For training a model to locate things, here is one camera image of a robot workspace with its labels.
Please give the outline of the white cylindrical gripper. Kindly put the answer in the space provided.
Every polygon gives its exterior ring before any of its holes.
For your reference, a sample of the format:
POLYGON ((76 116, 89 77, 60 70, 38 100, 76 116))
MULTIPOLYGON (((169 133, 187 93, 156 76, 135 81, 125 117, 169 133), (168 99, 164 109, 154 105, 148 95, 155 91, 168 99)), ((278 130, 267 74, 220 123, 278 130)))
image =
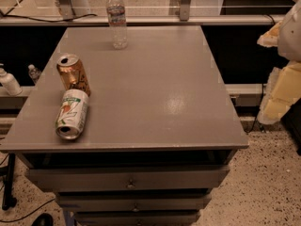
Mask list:
POLYGON ((278 54, 292 60, 280 69, 274 67, 268 77, 258 121, 274 124, 301 98, 301 0, 257 40, 263 47, 277 47, 278 54))

